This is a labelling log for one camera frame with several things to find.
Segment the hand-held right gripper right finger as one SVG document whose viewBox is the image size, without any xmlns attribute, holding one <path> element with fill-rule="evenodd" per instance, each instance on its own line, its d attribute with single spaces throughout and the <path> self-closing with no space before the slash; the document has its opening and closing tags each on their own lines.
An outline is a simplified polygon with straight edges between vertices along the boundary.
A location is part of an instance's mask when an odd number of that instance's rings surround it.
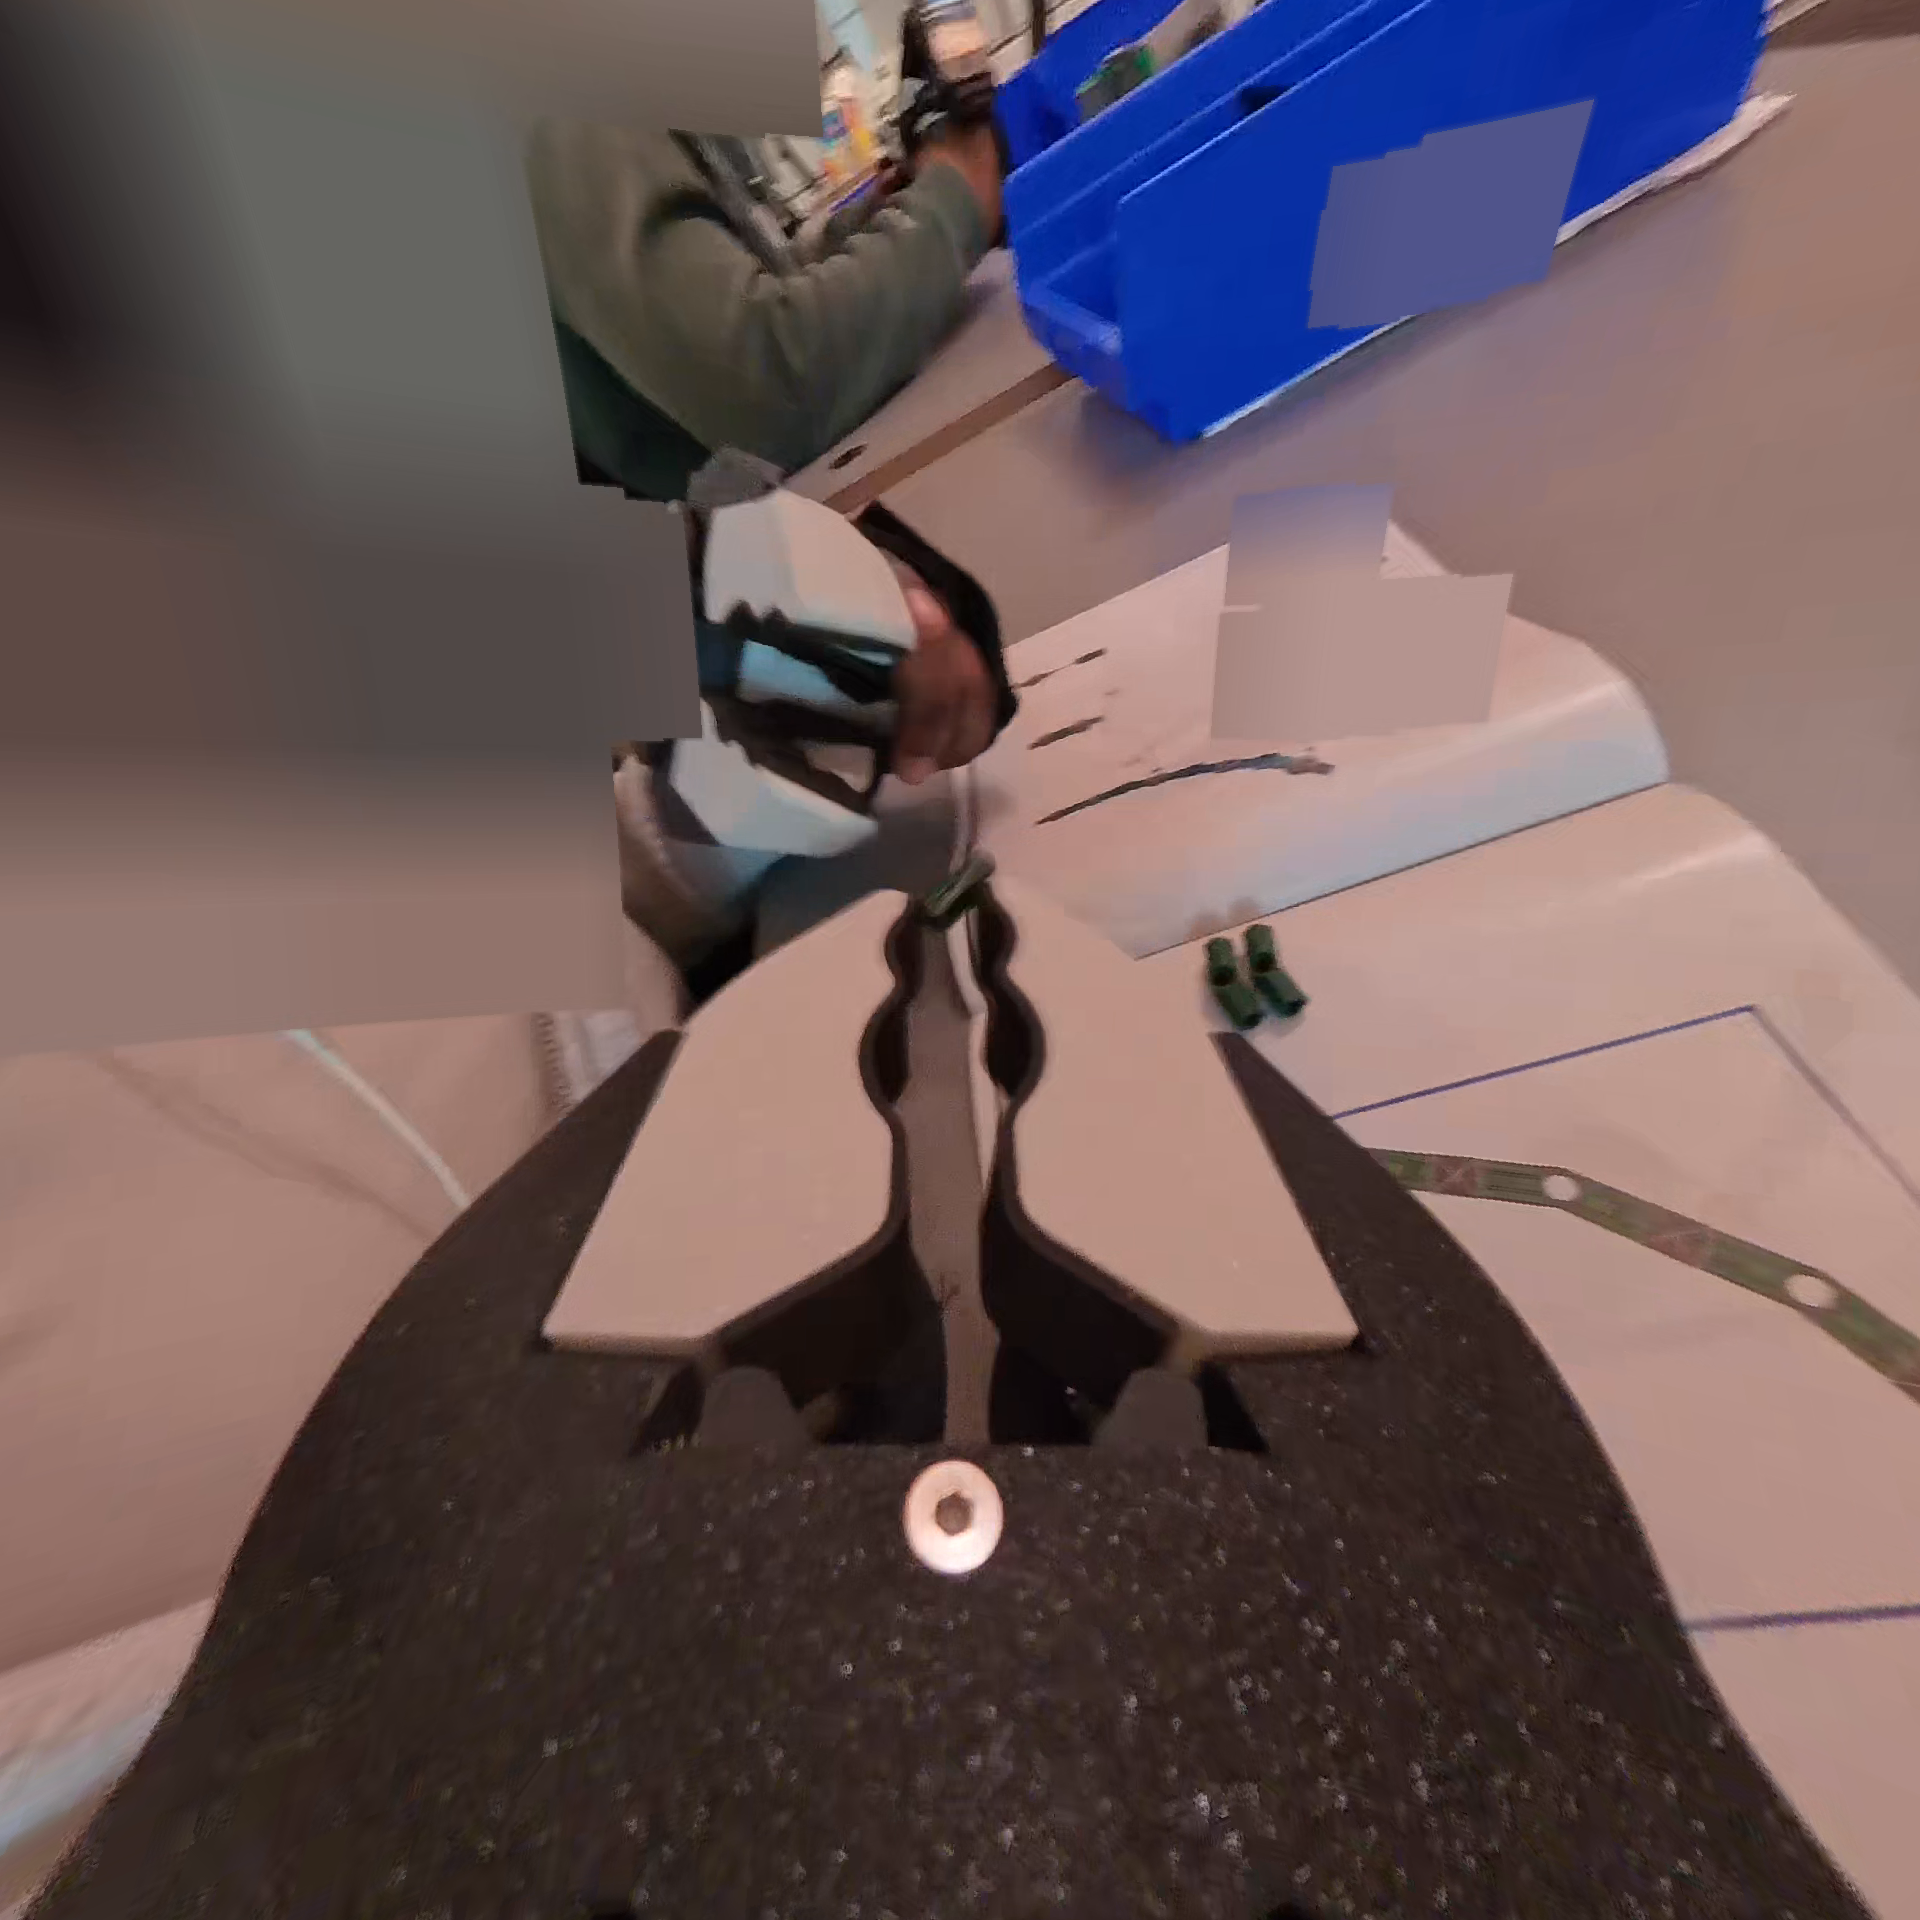
<svg viewBox="0 0 1920 1920">
<path fill-rule="evenodd" d="M 980 1295 L 1038 1363 L 1214 1363 L 1358 1338 L 1224 1036 L 1031 886 L 972 909 L 996 1128 Z"/>
</svg>

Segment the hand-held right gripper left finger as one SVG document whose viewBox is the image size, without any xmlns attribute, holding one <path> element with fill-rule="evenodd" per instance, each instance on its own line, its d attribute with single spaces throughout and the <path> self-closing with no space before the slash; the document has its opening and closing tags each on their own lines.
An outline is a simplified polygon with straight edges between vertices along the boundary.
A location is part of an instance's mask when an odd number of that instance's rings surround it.
<svg viewBox="0 0 1920 1920">
<path fill-rule="evenodd" d="M 673 1034 L 546 1313 L 558 1350 L 883 1366 L 920 1323 L 899 1155 L 899 940 L 874 889 L 750 964 Z"/>
</svg>

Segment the grey desk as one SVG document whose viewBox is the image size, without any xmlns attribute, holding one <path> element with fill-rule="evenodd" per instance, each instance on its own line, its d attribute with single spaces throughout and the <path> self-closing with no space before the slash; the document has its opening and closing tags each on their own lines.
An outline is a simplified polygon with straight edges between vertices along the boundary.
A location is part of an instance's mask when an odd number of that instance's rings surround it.
<svg viewBox="0 0 1920 1920">
<path fill-rule="evenodd" d="M 1455 572 L 1598 647 L 1679 774 L 1781 839 L 1915 829 L 1915 3 L 1805 3 L 1788 106 L 1549 276 L 1416 320 L 1204 441 L 1030 372 L 823 473 L 989 581 L 1010 634 L 1194 557 L 1230 506 L 1379 483 Z"/>
</svg>

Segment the person's left hand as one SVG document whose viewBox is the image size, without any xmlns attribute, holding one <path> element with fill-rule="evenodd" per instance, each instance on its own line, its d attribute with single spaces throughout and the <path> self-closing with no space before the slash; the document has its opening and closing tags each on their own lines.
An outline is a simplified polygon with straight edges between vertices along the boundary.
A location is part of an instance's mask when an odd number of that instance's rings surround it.
<svg viewBox="0 0 1920 1920">
<path fill-rule="evenodd" d="M 913 646 L 893 673 L 890 771 L 908 788 L 975 761 L 997 732 L 997 694 L 988 659 L 947 607 L 913 581 L 903 586 Z"/>
</svg>

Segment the blue plastic storage bin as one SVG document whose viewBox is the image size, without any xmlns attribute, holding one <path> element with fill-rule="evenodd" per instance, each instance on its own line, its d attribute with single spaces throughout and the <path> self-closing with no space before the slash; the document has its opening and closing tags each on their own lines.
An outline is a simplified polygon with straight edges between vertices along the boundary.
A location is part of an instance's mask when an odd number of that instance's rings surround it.
<svg viewBox="0 0 1920 1920">
<path fill-rule="evenodd" d="M 1172 444 L 1379 331 L 1543 279 L 1746 136 L 1762 2 L 1358 2 L 1153 141 L 1116 104 L 1006 184 L 1019 309 Z"/>
<path fill-rule="evenodd" d="M 1206 113 L 1219 102 L 1232 102 L 1243 84 L 1277 69 L 1315 36 L 1327 32 L 1363 5 L 1359 2 L 1268 2 L 1206 3 L 1228 19 L 1219 36 L 1194 48 L 1143 87 L 1116 104 L 1116 129 L 1093 136 L 1091 153 L 1101 155 L 1127 134 L 1153 141 L 1163 132 Z M 1080 90 L 1117 48 L 1151 38 L 1181 3 L 1101 2 L 1087 3 L 1057 25 L 1046 44 L 1017 65 L 1000 86 L 996 107 L 1012 143 L 1016 165 L 1024 165 L 1059 140 L 1090 132 L 1080 113 Z"/>
</svg>

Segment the black hand-held device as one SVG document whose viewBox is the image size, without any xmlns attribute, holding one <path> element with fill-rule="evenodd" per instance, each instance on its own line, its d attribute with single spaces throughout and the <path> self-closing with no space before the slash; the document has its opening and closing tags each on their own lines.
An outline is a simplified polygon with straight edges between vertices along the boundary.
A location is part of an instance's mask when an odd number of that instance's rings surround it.
<svg viewBox="0 0 1920 1920">
<path fill-rule="evenodd" d="M 903 3 L 893 116 L 901 153 L 918 153 L 937 128 L 994 121 L 991 46 L 974 2 Z"/>
</svg>

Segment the green perforated circuit strip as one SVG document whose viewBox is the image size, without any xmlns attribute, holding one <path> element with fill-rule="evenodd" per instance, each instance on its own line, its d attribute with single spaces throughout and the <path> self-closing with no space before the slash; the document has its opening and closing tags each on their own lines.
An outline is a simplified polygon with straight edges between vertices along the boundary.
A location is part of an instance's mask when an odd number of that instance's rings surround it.
<svg viewBox="0 0 1920 1920">
<path fill-rule="evenodd" d="M 1905 1400 L 1917 1400 L 1917 1334 L 1811 1261 L 1558 1164 L 1379 1146 L 1367 1152 L 1412 1193 L 1553 1211 L 1781 1305 Z"/>
</svg>

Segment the large white mat blue line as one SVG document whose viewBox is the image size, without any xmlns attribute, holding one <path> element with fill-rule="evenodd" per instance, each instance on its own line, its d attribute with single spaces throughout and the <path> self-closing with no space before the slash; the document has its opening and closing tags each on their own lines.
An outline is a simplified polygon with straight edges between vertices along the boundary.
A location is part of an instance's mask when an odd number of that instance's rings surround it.
<svg viewBox="0 0 1920 1920">
<path fill-rule="evenodd" d="M 693 1435 L 536 1339 L 588 1098 L 294 1439 L 27 1916 L 1915 1916 L 1915 1402 L 1788 1308 L 1371 1147 L 1559 1165 L 1915 1332 L 1915 1002 L 1664 785 L 1285 913 L 1250 1109 L 1355 1315 L 1214 1446 Z"/>
</svg>

